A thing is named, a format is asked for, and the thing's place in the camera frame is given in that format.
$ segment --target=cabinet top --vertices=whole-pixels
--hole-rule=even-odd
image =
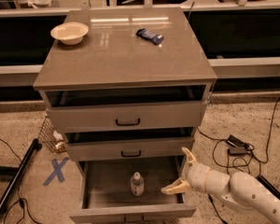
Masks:
[[[65,22],[89,27],[82,42],[55,41],[36,78],[36,90],[160,86],[217,78],[179,7],[71,11]],[[163,35],[156,46],[135,34]]]

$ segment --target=gray cabinet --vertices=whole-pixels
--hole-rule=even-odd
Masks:
[[[75,46],[55,41],[35,89],[83,175],[76,223],[191,217],[184,195],[161,188],[182,170],[216,75],[182,10],[131,8],[72,11],[65,22],[87,24]],[[155,46],[138,29],[164,35]],[[134,172],[145,192],[133,196]]]

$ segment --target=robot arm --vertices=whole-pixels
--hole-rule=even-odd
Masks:
[[[246,173],[236,172],[232,176],[212,170],[198,163],[185,147],[186,176],[161,189],[164,194],[175,194],[193,187],[199,192],[215,195],[221,202],[243,214],[257,209],[272,223],[280,224],[280,200],[271,194],[258,180]]]

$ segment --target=black cable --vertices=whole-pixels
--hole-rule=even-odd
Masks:
[[[271,141],[271,134],[272,134],[272,128],[273,128],[273,118],[274,118],[274,113],[275,113],[275,111],[276,111],[276,108],[277,108],[277,105],[278,105],[279,101],[280,101],[280,96],[279,96],[279,98],[277,99],[277,101],[276,101],[276,103],[274,104],[274,107],[273,107],[273,113],[272,113],[272,117],[271,117],[270,129],[269,129],[269,137],[268,137],[267,144],[266,144],[266,149],[265,149],[266,161],[261,161],[261,160],[258,159],[255,155],[253,155],[254,158],[255,158],[257,161],[259,161],[259,162],[261,162],[261,163],[263,163],[263,164],[268,163],[268,161],[269,161],[269,145],[270,145],[270,141]]]
[[[219,140],[219,141],[217,141],[217,143],[216,143],[216,145],[215,145],[215,147],[214,147],[214,149],[213,149],[213,160],[214,160],[214,162],[216,163],[216,165],[217,166],[220,166],[220,167],[222,167],[222,168],[240,168],[240,167],[246,167],[246,164],[241,164],[241,165],[235,165],[235,166],[226,166],[226,165],[223,165],[223,164],[220,164],[220,163],[218,163],[217,162],[217,160],[216,160],[216,158],[215,158],[215,151],[216,151],[216,149],[217,149],[217,145],[219,144],[219,143],[221,143],[221,142],[223,142],[223,141],[225,141],[224,139],[221,139],[221,140]],[[253,159],[252,159],[252,157],[250,158],[250,160],[247,162],[247,165],[249,165],[250,164],[250,162],[252,161]]]
[[[26,209],[27,209],[27,213],[28,213],[29,218],[30,218],[34,223],[36,223],[36,224],[41,224],[40,222],[36,221],[36,220],[32,217],[32,215],[30,214],[29,206],[28,206],[28,200],[25,199],[25,198],[22,198],[22,197],[20,196],[20,184],[19,184],[19,186],[18,186],[18,197],[19,197],[19,200],[22,201],[22,205],[21,205],[22,209],[25,211],[24,206],[25,206],[25,204],[26,204]]]
[[[15,204],[17,204],[17,203],[19,203],[19,202],[20,202],[20,200],[17,200],[16,202],[14,202],[14,203],[8,208],[7,213],[6,213],[6,215],[4,216],[3,224],[6,224],[6,220],[7,220],[7,216],[8,216],[9,211],[15,206]]]
[[[213,137],[210,137],[208,135],[206,135],[205,133],[203,133],[199,128],[197,128],[197,130],[199,131],[199,133],[204,136],[204,137],[207,137],[211,140],[214,140],[214,141],[226,141],[227,139],[222,139],[222,138],[213,138]]]
[[[11,152],[21,161],[21,158],[15,153],[15,151],[11,148],[11,146],[10,146],[6,141],[4,141],[4,140],[1,139],[1,138],[0,138],[0,141],[1,141],[2,143],[6,144],[6,145],[9,147],[9,149],[11,150]]]
[[[228,222],[227,222],[226,220],[224,220],[224,219],[220,216],[220,214],[218,213],[218,211],[217,211],[217,209],[216,209],[216,207],[215,207],[215,204],[214,204],[213,197],[212,197],[210,194],[207,194],[207,195],[208,195],[208,200],[209,200],[209,202],[213,205],[213,207],[214,207],[214,209],[215,209],[215,211],[216,211],[216,213],[217,213],[217,216],[220,218],[220,220],[222,221],[222,223],[228,224]]]

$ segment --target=power cord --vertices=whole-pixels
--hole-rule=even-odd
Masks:
[[[27,213],[28,213],[29,218],[30,218],[34,223],[36,223],[36,224],[42,224],[42,223],[36,221],[36,220],[32,217],[32,215],[31,215],[31,213],[30,213],[30,210],[29,210],[28,200],[25,199],[25,198],[22,198],[22,197],[20,196],[20,184],[19,184],[19,186],[18,186],[18,197],[19,197],[19,199],[18,199],[16,202],[14,202],[14,203],[8,208],[7,213],[6,213],[5,217],[4,217],[3,224],[6,224],[8,213],[10,212],[10,210],[11,210],[17,203],[20,204],[20,207],[21,207],[21,209],[22,209],[22,217],[21,217],[20,220],[17,221],[17,224],[20,224],[20,223],[25,219],[25,209],[27,210]]]
[[[265,164],[265,163],[268,163],[269,161],[269,145],[270,145],[270,141],[271,141],[271,134],[272,134],[272,128],[273,128],[273,119],[274,119],[274,113],[276,111],[276,108],[277,108],[277,105],[278,103],[280,102],[280,96],[279,98],[277,99],[277,101],[275,102],[274,104],[274,107],[273,107],[273,113],[272,113],[272,117],[271,117],[271,123],[270,123],[270,129],[269,129],[269,137],[268,137],[268,140],[267,140],[267,144],[266,144],[266,149],[265,149],[265,153],[266,153],[266,161],[261,161],[258,157],[256,157],[256,155],[253,153],[253,150],[251,150],[251,154],[252,154],[252,157],[257,160],[259,162],[259,175],[261,175],[261,164]]]
[[[19,157],[19,155],[16,154],[16,152],[11,148],[11,146],[8,144],[8,142],[4,141],[3,139],[0,138],[0,141],[4,144],[6,144],[9,149],[11,150],[11,152],[18,158],[19,161],[21,161],[21,158]]]
[[[215,207],[215,204],[214,204],[213,197],[212,197],[210,194],[207,194],[207,195],[208,195],[208,200],[209,200],[209,202],[213,205],[213,207],[214,207],[214,209],[215,209],[215,211],[216,211],[216,213],[217,213],[217,216],[220,218],[220,220],[222,221],[222,223],[223,223],[223,224],[228,224],[228,222],[227,222],[226,220],[224,220],[224,219],[220,216],[220,214],[218,213],[218,211],[217,211],[217,209],[216,209],[216,207]]]
[[[9,149],[11,150],[11,152],[18,158],[19,161],[21,161],[21,158],[19,157],[19,155],[16,154],[16,152],[12,149],[12,147],[8,144],[8,142],[4,141],[4,140],[1,139],[1,138],[0,138],[0,141],[1,141],[2,143],[4,143],[5,145],[7,145],[7,146],[9,147]],[[17,221],[17,224],[20,224],[20,223],[25,219],[25,207],[26,207],[26,210],[27,210],[27,213],[28,213],[29,218],[30,218],[34,223],[36,223],[36,224],[41,224],[40,222],[36,221],[36,220],[32,217],[32,215],[30,214],[29,206],[28,206],[28,200],[25,199],[25,198],[22,198],[22,197],[20,196],[20,184],[19,184],[19,186],[18,186],[18,197],[19,197],[19,199],[18,199],[16,202],[14,202],[14,203],[8,208],[7,213],[6,213],[5,217],[4,217],[3,223],[6,224],[6,220],[7,220],[8,213],[10,212],[10,210],[11,210],[17,203],[19,203],[19,204],[20,204],[20,207],[21,207],[21,209],[22,209],[22,217],[21,217],[20,220]]]

